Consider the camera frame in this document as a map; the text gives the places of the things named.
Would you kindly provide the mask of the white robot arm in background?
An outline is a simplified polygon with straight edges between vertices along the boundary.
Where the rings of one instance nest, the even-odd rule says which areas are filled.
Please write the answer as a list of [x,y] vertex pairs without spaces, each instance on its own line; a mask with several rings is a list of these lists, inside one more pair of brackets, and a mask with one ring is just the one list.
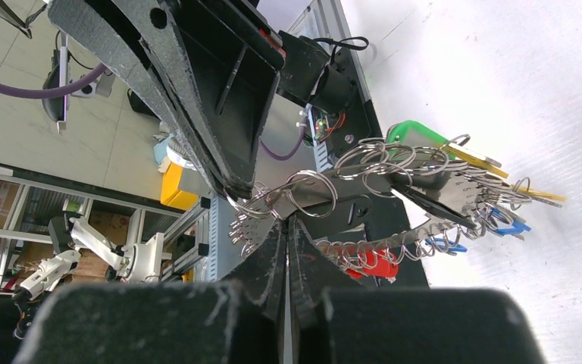
[[[215,282],[161,281],[164,235],[115,246],[82,218],[50,226],[56,254],[15,294],[24,336],[16,363],[280,363],[284,239],[279,221],[239,215],[228,240],[243,259]],[[35,311],[45,286],[95,253],[117,275],[69,284]]]

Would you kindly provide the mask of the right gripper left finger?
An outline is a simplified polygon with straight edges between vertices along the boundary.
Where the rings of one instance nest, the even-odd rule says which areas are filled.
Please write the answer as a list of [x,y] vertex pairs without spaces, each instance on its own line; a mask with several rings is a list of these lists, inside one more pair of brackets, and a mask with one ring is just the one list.
[[246,223],[256,249],[215,282],[71,284],[41,305],[16,363],[279,363],[284,229]]

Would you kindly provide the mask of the key with red tag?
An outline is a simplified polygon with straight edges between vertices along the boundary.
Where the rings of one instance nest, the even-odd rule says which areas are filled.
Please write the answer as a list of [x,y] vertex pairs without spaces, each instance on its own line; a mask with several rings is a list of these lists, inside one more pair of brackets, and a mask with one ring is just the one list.
[[399,260],[388,249],[361,251],[345,261],[344,272],[354,279],[383,278],[393,283],[399,273]]

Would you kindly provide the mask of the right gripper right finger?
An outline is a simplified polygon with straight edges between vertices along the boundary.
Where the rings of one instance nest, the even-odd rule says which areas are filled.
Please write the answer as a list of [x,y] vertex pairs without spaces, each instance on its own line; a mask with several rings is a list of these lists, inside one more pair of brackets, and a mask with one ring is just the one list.
[[528,320],[491,289],[366,287],[289,220],[297,363],[542,363]]

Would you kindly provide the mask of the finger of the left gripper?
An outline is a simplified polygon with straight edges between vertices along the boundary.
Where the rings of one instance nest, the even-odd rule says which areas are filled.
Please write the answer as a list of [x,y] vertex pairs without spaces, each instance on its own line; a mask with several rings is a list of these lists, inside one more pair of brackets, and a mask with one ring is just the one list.
[[177,26],[181,8],[179,1],[53,1],[48,18],[167,123],[215,192],[236,198],[240,182],[230,176],[201,73]]
[[258,141],[285,63],[256,1],[162,1],[183,71],[175,93],[190,130],[178,137],[214,192],[249,198]]

